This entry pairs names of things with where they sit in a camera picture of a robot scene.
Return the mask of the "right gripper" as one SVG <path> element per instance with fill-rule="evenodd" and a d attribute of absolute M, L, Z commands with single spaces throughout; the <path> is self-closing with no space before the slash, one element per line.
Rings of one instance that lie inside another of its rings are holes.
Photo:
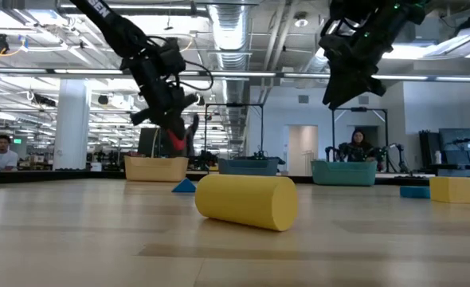
<path fill-rule="evenodd" d="M 343 31 L 344 25 L 344 19 L 328 20 L 319 40 L 330 68 L 330 80 L 323 97 L 323 103 L 330 110 L 365 92 L 378 96 L 386 92 L 385 85 L 373 78 L 378 62 L 387 51 L 386 37 L 362 27 L 348 35 Z"/>

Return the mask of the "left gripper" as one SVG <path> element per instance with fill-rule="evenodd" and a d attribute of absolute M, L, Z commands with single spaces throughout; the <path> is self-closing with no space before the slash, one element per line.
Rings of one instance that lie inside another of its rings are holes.
<path fill-rule="evenodd" d="M 178 75 L 186 69 L 186 62 L 177 43 L 165 40 L 158 45 L 143 37 L 131 44 L 131 53 L 123 57 L 120 68 L 131 73 L 139 95 L 147 102 L 147 108 L 131 115 L 131 122 L 139 125 L 149 120 L 175 135 L 183 135 L 182 111 L 194 103 L 194 95 L 186 95 L 180 85 Z M 187 157 L 194 156 L 199 122 L 199 115 L 193 114 L 192 124 L 186 129 Z"/>

